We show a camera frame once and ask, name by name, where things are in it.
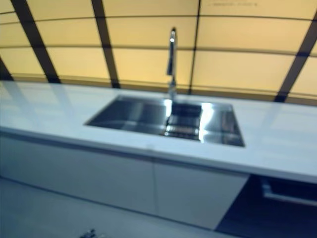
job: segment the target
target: yellow backlit panel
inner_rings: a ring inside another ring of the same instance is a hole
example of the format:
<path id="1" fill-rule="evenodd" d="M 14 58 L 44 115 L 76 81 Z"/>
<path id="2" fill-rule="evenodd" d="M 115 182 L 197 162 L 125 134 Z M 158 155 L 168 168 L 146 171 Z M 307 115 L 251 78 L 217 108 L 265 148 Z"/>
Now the yellow backlit panel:
<path id="1" fill-rule="evenodd" d="M 0 47 L 30 46 L 21 23 L 0 25 Z"/>
<path id="2" fill-rule="evenodd" d="M 62 83 L 85 85 L 85 86 L 98 86 L 98 87 L 111 87 L 109 79 L 100 78 L 82 78 L 82 79 L 60 79 Z"/>
<path id="3" fill-rule="evenodd" d="M 168 50 L 112 49 L 120 80 L 168 83 Z M 189 85 L 193 52 L 177 52 L 177 84 Z"/>
<path id="4" fill-rule="evenodd" d="M 28 0 L 35 20 L 94 17 L 90 0 Z"/>
<path id="5" fill-rule="evenodd" d="M 45 45 L 101 45 L 95 19 L 40 21 L 36 25 Z"/>
<path id="6" fill-rule="evenodd" d="M 297 52 L 310 21 L 201 17 L 198 47 Z"/>
<path id="7" fill-rule="evenodd" d="M 200 14 L 312 19 L 316 8 L 316 0 L 202 0 Z"/>
<path id="8" fill-rule="evenodd" d="M 10 22 L 19 22 L 19 18 L 15 12 L 0 15 L 0 24 L 10 23 Z"/>
<path id="9" fill-rule="evenodd" d="M 44 72 L 32 48 L 0 49 L 0 56 L 12 75 L 39 74 L 44 77 Z"/>
<path id="10" fill-rule="evenodd" d="M 106 16 L 197 15 L 198 0 L 103 0 Z"/>
<path id="11" fill-rule="evenodd" d="M 13 73 L 12 77 L 15 81 L 48 82 L 46 76 L 43 74 Z"/>
<path id="12" fill-rule="evenodd" d="M 10 0 L 0 0 L 0 12 L 14 11 Z"/>
<path id="13" fill-rule="evenodd" d="M 173 26 L 178 46 L 194 47 L 195 17 L 108 18 L 111 44 L 114 46 L 169 46 Z"/>
<path id="14" fill-rule="evenodd" d="M 278 91 L 293 56 L 197 51 L 194 86 Z"/>
<path id="15" fill-rule="evenodd" d="M 317 96 L 317 58 L 308 57 L 290 92 Z"/>
<path id="16" fill-rule="evenodd" d="M 109 79 L 102 48 L 47 48 L 55 70 L 60 78 L 82 76 Z"/>
<path id="17" fill-rule="evenodd" d="M 317 56 L 317 41 L 315 42 L 315 45 L 311 51 L 311 55 Z"/>

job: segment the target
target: stainless steel sink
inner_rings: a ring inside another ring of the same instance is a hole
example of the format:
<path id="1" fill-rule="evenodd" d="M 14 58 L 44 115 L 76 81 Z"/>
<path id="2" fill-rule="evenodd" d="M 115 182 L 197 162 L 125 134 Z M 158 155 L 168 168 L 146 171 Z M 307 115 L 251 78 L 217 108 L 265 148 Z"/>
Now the stainless steel sink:
<path id="1" fill-rule="evenodd" d="M 119 96 L 86 125 L 244 146 L 230 104 Z"/>

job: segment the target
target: faucet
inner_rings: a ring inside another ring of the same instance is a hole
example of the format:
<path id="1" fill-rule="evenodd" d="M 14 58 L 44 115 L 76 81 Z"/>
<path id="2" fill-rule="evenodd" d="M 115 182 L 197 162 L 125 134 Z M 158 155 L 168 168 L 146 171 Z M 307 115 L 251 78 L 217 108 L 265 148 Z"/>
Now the faucet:
<path id="1" fill-rule="evenodd" d="M 173 27 L 170 32 L 169 37 L 169 60 L 167 65 L 167 75 L 172 75 L 172 80 L 169 83 L 168 88 L 168 94 L 173 101 L 176 97 L 176 80 L 175 80 L 175 74 L 176 74 L 176 28 Z"/>

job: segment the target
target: cabinet door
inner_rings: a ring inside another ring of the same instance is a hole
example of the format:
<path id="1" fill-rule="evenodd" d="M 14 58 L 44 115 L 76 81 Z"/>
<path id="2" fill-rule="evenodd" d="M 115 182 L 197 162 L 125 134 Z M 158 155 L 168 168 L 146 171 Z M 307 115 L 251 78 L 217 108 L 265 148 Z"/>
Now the cabinet door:
<path id="1" fill-rule="evenodd" d="M 0 138 L 1 176 L 96 202 L 155 212 L 153 162 L 28 138 Z"/>
<path id="2" fill-rule="evenodd" d="M 215 229 L 249 175 L 156 162 L 159 216 Z"/>

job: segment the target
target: kitchen cabinet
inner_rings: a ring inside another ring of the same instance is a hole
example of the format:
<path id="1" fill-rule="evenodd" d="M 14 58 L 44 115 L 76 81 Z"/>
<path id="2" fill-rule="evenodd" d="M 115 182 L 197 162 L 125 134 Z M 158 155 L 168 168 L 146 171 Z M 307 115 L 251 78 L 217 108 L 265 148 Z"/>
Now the kitchen cabinet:
<path id="1" fill-rule="evenodd" d="M 216 230 L 247 238 L 316 238 L 317 184 L 251 176 Z"/>
<path id="2" fill-rule="evenodd" d="M 1 135 L 0 144 L 4 178 L 155 213 L 152 159 L 15 135 Z"/>
<path id="3" fill-rule="evenodd" d="M 155 161 L 158 215 L 215 229 L 248 174 Z"/>

